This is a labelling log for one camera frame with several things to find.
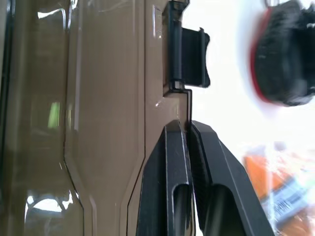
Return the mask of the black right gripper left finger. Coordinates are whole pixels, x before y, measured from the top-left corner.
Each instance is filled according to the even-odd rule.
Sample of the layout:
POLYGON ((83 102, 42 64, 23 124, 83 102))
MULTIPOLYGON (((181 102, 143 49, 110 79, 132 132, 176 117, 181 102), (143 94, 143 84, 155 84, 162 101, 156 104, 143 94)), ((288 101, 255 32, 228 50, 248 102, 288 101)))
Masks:
POLYGON ((192 236, 193 186, 185 133, 178 120, 162 130, 143 170, 136 236, 192 236))

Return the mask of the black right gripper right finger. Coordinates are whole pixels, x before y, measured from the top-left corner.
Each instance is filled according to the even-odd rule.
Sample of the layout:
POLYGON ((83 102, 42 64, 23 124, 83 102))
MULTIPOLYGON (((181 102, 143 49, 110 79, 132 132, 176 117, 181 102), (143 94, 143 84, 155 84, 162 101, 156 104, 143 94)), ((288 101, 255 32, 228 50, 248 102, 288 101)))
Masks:
POLYGON ((212 127, 192 121, 188 145, 203 236, 275 236, 245 168, 212 127))

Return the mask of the translucent screwdriver bit case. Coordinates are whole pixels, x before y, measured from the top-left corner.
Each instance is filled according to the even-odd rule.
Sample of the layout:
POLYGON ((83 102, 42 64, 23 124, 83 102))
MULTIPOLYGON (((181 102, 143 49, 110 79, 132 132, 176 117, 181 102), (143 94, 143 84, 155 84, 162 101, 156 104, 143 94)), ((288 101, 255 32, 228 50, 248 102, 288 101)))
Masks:
POLYGON ((136 236, 143 170, 209 36, 191 0, 0 0, 0 236, 136 236))

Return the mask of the orange plastic-wrapped packet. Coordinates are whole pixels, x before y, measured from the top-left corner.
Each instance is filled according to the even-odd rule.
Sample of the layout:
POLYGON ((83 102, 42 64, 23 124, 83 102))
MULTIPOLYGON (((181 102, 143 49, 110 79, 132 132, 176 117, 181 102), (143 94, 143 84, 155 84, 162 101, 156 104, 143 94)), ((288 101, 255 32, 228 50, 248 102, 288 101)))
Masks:
POLYGON ((315 236, 315 148, 259 145, 243 165, 275 236, 315 236))

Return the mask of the black and red round object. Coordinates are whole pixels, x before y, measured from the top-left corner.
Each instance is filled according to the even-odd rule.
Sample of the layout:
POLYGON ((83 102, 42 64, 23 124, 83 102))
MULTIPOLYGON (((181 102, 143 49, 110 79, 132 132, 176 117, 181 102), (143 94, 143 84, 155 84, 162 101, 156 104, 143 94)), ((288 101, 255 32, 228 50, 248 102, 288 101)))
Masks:
POLYGON ((315 0, 267 6, 250 51, 252 84, 266 103, 287 107, 315 98, 315 0))

